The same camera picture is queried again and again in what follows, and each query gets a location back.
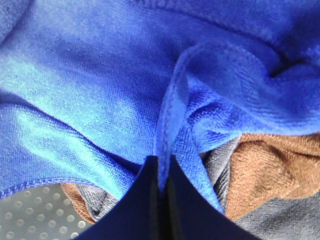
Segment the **cloth pile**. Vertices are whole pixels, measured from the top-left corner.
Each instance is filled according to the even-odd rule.
[[[318,0],[0,0],[0,199],[88,222],[170,156],[262,239],[319,239]]]

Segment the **blue fabric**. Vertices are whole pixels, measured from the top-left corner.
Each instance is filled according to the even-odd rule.
[[[318,0],[19,4],[0,11],[19,18],[0,45],[0,198],[72,182],[120,199],[148,155],[163,187],[175,154],[221,211],[198,153],[320,131]]]

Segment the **brown fabric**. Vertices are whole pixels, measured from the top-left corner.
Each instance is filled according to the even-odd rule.
[[[62,190],[65,195],[71,200],[75,211],[87,222],[94,224],[95,221],[89,214],[85,200],[82,198],[74,183],[62,183]]]
[[[275,197],[310,197],[320,189],[320,134],[244,134],[230,170],[225,215],[232,221]]]

